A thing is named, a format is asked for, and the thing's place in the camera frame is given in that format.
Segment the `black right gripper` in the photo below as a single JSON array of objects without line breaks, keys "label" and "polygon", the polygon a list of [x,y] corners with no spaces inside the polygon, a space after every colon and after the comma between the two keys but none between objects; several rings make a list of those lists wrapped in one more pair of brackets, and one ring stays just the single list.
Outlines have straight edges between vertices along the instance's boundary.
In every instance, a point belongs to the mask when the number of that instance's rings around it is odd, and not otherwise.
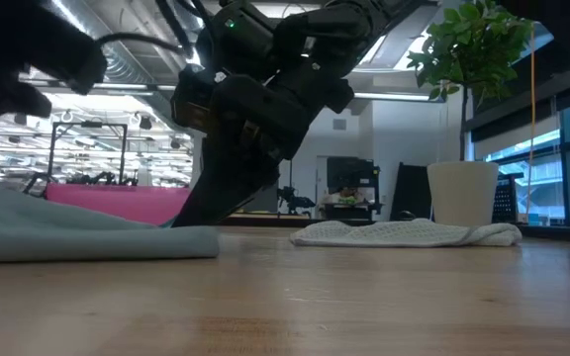
[{"label": "black right gripper", "polygon": [[293,158],[316,117],[316,76],[279,72],[262,84],[201,72],[199,79],[199,123],[219,149],[202,147],[201,174],[171,226],[217,224],[239,210],[275,213],[280,161]]}]

